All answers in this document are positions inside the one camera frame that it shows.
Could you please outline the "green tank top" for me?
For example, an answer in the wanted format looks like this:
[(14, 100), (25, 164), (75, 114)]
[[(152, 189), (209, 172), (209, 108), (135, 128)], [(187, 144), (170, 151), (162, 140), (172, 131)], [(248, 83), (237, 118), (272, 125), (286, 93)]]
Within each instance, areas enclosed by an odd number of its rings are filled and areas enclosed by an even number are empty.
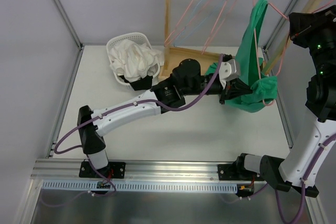
[(272, 103), (278, 94), (276, 76), (265, 76), (258, 67), (261, 58), (257, 58), (256, 43), (267, 11), (268, 0), (258, 0), (253, 7), (249, 24), (245, 30), (235, 59), (240, 64), (240, 80), (251, 87), (252, 93), (228, 100), (229, 106), (255, 113), (262, 110), (266, 104)]

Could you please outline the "pink hanger with cream top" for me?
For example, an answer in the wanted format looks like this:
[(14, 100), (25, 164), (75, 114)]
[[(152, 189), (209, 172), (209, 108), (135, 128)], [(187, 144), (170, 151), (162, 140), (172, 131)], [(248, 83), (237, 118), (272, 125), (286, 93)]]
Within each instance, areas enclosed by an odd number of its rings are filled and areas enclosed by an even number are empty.
[(227, 4), (229, 3), (230, 0), (225, 0), (220, 12), (218, 13), (217, 19), (212, 27), (212, 30), (208, 36), (208, 38), (206, 39), (206, 42), (201, 50), (201, 54), (203, 55), (206, 51), (206, 49), (209, 47), (209, 45), (211, 44), (211, 42), (214, 40), (214, 38), (216, 37), (216, 35), (218, 34), (219, 30), (221, 29), (221, 27), (223, 26), (225, 20), (227, 19), (227, 16), (233, 11), (234, 7), (237, 4), (238, 0), (234, 0), (232, 5), (230, 6), (230, 8), (228, 9), (227, 12), (225, 11), (225, 8), (227, 6)]

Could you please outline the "black tank top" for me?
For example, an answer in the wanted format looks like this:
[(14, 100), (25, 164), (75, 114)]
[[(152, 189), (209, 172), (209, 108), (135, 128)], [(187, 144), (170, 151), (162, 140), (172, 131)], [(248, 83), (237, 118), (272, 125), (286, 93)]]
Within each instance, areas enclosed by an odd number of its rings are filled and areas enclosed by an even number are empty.
[(128, 88), (134, 91), (148, 90), (152, 87), (153, 77), (146, 76), (145, 78), (140, 78), (137, 81), (130, 82), (124, 76), (119, 76), (119, 78), (127, 85)]

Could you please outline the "blue wire hanger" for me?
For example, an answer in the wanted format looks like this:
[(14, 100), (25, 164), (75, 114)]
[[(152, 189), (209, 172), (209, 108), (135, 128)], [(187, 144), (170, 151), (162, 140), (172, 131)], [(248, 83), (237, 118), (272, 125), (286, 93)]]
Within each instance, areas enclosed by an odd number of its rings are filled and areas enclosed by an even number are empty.
[(166, 42), (173, 47), (178, 47), (191, 40), (194, 34), (209, 23), (212, 18), (215, 18), (216, 21), (224, 1), (190, 0)]

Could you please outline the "cream tank top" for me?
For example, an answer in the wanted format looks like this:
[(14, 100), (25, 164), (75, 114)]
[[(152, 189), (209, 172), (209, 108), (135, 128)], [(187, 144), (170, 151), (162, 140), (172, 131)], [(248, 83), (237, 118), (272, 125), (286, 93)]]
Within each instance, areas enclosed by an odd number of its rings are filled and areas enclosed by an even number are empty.
[(155, 67), (164, 65), (164, 53), (149, 46), (138, 45), (129, 39), (117, 42), (108, 50), (110, 68), (117, 76), (135, 82), (153, 76)]

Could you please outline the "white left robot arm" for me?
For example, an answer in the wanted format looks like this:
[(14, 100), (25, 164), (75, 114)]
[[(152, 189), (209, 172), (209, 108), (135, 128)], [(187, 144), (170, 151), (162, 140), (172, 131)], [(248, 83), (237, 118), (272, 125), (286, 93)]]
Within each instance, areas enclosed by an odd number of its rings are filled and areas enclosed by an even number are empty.
[(251, 94), (251, 87), (240, 79), (238, 62), (223, 55), (214, 73), (201, 74), (195, 59), (185, 59), (170, 76), (120, 106), (92, 110), (85, 105), (79, 109), (77, 127), (83, 153), (91, 162), (97, 177), (112, 178), (115, 171), (106, 154), (105, 135), (135, 120), (179, 112), (192, 107), (204, 95), (218, 95), (219, 102)]

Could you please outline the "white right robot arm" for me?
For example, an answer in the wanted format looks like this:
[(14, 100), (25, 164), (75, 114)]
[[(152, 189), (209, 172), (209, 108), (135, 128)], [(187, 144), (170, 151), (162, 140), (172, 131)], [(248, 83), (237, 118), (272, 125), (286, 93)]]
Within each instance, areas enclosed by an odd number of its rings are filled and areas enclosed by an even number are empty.
[(313, 14), (291, 13), (290, 39), (308, 48), (316, 73), (307, 87), (302, 128), (288, 156), (257, 156), (242, 153), (233, 163), (237, 178), (260, 175), (273, 189), (294, 188), (316, 198), (315, 179), (335, 144), (335, 6)]

